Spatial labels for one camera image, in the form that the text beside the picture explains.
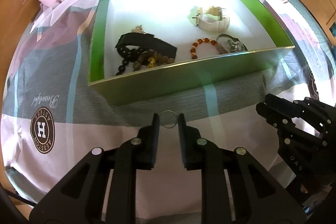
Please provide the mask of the white leather strap watch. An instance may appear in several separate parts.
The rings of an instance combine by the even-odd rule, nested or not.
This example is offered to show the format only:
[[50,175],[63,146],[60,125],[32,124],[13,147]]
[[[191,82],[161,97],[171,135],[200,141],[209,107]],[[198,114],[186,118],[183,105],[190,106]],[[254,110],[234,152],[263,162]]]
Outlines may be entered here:
[[224,32],[230,26],[230,12],[219,6],[198,7],[191,19],[205,32]]

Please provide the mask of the black leather strap watch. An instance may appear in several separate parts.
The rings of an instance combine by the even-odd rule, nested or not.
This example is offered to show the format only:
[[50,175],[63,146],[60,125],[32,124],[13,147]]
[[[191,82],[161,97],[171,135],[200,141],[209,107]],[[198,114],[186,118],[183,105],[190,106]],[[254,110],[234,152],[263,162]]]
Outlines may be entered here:
[[138,59],[140,54],[147,50],[153,50],[168,58],[175,59],[177,48],[152,34],[140,32],[128,32],[120,36],[115,48],[119,55],[131,62]]

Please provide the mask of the jade silver pendant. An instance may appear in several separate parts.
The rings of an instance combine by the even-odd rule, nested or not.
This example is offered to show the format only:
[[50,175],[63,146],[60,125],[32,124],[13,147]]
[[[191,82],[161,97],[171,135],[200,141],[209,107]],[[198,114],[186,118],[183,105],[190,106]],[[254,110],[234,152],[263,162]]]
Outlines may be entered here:
[[229,46],[230,46],[230,53],[236,53],[236,52],[244,52],[247,51],[246,46],[240,42],[239,40],[233,41],[233,40],[227,40]]

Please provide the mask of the patterned bed sheet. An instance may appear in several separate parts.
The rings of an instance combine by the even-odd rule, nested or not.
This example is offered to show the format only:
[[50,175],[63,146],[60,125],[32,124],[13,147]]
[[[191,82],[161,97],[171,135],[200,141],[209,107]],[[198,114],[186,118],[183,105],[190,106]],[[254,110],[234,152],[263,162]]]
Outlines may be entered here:
[[[179,114],[203,138],[231,152],[226,158],[234,223],[335,223],[335,183],[297,201],[286,190],[295,174],[278,152],[279,128],[256,111],[267,94],[335,107],[335,59],[301,4],[259,0],[294,45],[273,67],[117,106],[88,83],[99,1],[47,7],[13,57],[1,146],[15,188],[33,200],[28,223],[106,223],[117,149],[151,125],[155,113],[156,161],[152,170],[137,171],[136,223],[201,223],[201,171],[183,165]],[[122,58],[117,74],[173,62],[147,50],[134,62]]]

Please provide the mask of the silver bangle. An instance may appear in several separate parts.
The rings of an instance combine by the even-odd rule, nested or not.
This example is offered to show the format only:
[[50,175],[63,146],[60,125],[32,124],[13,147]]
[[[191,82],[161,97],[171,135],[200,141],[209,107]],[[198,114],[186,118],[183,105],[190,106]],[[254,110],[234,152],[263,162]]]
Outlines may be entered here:
[[238,38],[235,38],[233,36],[227,35],[227,34],[220,34],[216,39],[216,48],[219,51],[220,54],[227,54],[230,53],[230,46],[227,42],[227,40],[239,40]]

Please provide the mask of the green cardboard box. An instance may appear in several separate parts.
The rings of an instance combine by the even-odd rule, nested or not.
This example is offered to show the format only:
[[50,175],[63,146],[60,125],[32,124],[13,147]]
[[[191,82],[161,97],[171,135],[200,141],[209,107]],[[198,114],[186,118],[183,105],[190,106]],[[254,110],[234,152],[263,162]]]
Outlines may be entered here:
[[[191,17],[198,7],[230,12],[224,32],[205,32]],[[177,48],[172,64],[117,74],[121,35],[137,26]],[[245,52],[220,54],[220,34],[238,38]],[[113,105],[149,100],[273,67],[294,45],[259,0],[100,0],[91,40],[88,83]]]

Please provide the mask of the wooden wardrobe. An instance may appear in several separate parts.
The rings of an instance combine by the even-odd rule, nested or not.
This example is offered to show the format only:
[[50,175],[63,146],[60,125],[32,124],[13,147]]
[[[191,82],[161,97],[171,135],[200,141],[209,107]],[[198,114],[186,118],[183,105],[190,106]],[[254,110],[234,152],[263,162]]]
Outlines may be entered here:
[[1,93],[18,42],[39,9],[38,0],[1,0]]

